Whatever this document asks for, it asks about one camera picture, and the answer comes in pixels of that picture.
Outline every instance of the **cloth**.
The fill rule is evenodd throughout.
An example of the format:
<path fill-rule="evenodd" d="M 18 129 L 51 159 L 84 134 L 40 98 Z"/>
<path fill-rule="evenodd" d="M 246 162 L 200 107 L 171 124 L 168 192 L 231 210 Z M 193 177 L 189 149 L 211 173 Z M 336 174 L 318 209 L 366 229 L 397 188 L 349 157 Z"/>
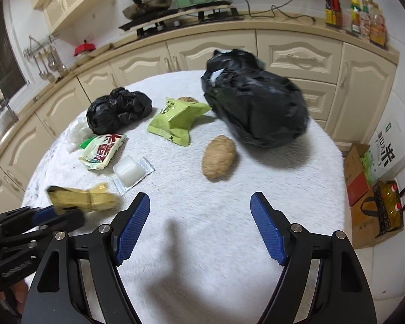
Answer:
<path fill-rule="evenodd" d="M 130 259 L 118 268 L 128 296 L 144 324 L 257 323 L 282 271 L 269 257 L 249 201 L 262 191 L 291 223 L 310 232 L 331 235 L 344 229 L 343 160 L 330 137 L 313 120 L 292 143 L 262 149 L 237 141 L 211 111 L 190 130 L 188 147 L 147 132 L 147 125 L 165 105 L 165 97 L 192 96 L 204 101 L 202 71 L 158 75 L 127 86 L 152 99 L 150 116 L 125 128 L 128 139 L 103 171 L 88 171 L 69 154 L 63 133 L 45 154 L 27 188 L 24 205 L 47 207 L 49 185 L 88 189 L 108 182 L 115 192 L 113 165 L 129 154 L 146 157 L 156 171 L 128 191 L 119 209 L 126 209 L 140 191 L 149 195 L 151 211 Z M 201 172 L 208 143 L 226 135 L 237 145 L 231 173 L 216 182 Z M 116 211 L 92 212 L 77 233 L 109 223 Z M 296 319 L 307 315 L 318 262 L 313 263 Z M 89 301 L 92 285 L 86 284 Z M 102 318 L 93 310 L 95 319 Z"/>

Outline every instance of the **green wrapper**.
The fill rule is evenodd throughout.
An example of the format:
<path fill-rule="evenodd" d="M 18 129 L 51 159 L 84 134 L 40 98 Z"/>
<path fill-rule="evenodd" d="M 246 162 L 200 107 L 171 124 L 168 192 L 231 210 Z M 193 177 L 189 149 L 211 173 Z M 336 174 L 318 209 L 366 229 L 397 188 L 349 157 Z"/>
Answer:
<path fill-rule="evenodd" d="M 163 136 L 172 143 L 189 146 L 189 129 L 195 118 L 211 110 L 202 102 L 191 103 L 167 98 L 164 109 L 153 118 L 147 131 Z"/>

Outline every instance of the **small black plastic bag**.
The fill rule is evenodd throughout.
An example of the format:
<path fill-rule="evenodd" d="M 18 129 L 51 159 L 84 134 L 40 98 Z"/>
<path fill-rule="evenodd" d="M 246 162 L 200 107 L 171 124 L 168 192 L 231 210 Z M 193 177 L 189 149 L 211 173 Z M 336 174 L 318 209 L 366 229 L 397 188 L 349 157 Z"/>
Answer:
<path fill-rule="evenodd" d="M 300 89 L 288 78 L 262 70 L 243 50 L 214 52 L 201 77 L 204 97 L 234 136 L 273 148 L 306 131 L 308 110 Z"/>
<path fill-rule="evenodd" d="M 87 110 L 87 122 L 96 135 L 116 134 L 123 126 L 147 117 L 151 111 L 147 95 L 118 87 L 93 101 Z"/>

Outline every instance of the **blue gripper pad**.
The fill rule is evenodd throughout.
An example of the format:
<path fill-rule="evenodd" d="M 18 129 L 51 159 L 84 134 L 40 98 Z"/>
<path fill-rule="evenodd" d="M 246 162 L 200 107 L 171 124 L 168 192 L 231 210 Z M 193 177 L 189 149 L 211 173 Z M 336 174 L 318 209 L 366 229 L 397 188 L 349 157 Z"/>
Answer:
<path fill-rule="evenodd" d="M 285 265 L 287 255 L 284 250 L 283 237 L 256 193 L 251 197 L 251 213 L 270 257 L 277 260 L 280 265 Z"/>
<path fill-rule="evenodd" d="M 46 221 L 55 218 L 57 216 L 56 211 L 53 206 L 43 208 L 33 215 L 31 222 L 33 226 L 42 225 Z"/>
<path fill-rule="evenodd" d="M 121 265 L 123 261 L 128 259 L 132 254 L 149 213 L 150 198 L 148 195 L 145 195 L 117 240 L 117 251 L 115 255 L 117 264 Z"/>

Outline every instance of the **black power cord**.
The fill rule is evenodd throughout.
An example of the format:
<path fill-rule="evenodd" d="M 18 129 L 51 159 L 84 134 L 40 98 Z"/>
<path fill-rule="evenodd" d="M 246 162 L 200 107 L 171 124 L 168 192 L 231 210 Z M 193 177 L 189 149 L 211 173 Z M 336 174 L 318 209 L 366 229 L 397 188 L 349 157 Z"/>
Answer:
<path fill-rule="evenodd" d="M 247 3 L 247 14 L 248 14 L 249 17 L 251 17 L 251 18 L 274 18 L 274 17 L 276 17 L 276 15 L 275 15 L 275 10 L 278 10 L 278 11 L 279 11 L 280 13 L 282 13 L 285 17 L 288 17 L 288 18 L 290 18 L 290 19 L 297 19 L 297 18 L 301 18 L 301 17 L 307 17 L 307 18 L 312 19 L 313 22 L 316 21 L 315 17 L 309 16 L 309 15 L 299 15 L 299 16 L 293 17 L 293 16 L 290 16 L 290 15 L 286 14 L 284 11 L 281 11 L 281 10 L 280 10 L 281 7 L 286 6 L 287 4 L 289 4 L 290 2 L 292 2 L 293 0 L 289 0 L 288 2 L 286 2 L 286 3 L 284 3 L 283 5 L 280 5 L 280 6 L 272 5 L 272 7 L 271 7 L 269 10 L 260 11 L 260 12 L 255 12 L 255 13 L 251 13 L 251 5 L 249 4 L 249 1 L 248 1 L 248 0 L 245 0 L 245 1 L 246 1 L 246 3 Z M 260 15 L 261 13 L 267 13 L 267 12 L 270 12 L 270 11 L 273 13 L 273 16 L 257 16 L 257 15 Z"/>

